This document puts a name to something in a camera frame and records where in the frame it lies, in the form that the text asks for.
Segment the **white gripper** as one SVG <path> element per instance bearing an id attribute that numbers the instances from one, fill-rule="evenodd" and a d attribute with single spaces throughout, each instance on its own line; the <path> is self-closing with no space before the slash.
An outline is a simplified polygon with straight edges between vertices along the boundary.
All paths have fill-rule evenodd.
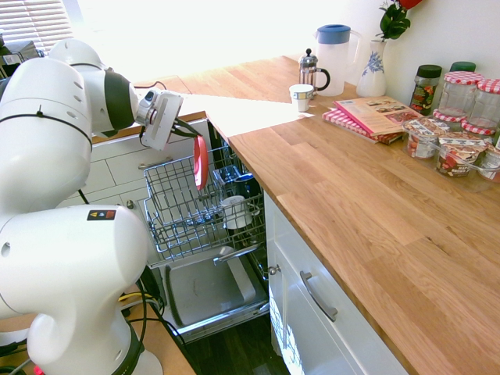
<path id="1" fill-rule="evenodd" d="M 181 95 L 173 91 L 148 91 L 140 101 L 140 125 L 145 127 L 141 137 L 143 145 L 163 151 L 170 132 L 185 138 L 201 136 L 189 123 L 177 118 L 183 100 Z"/>

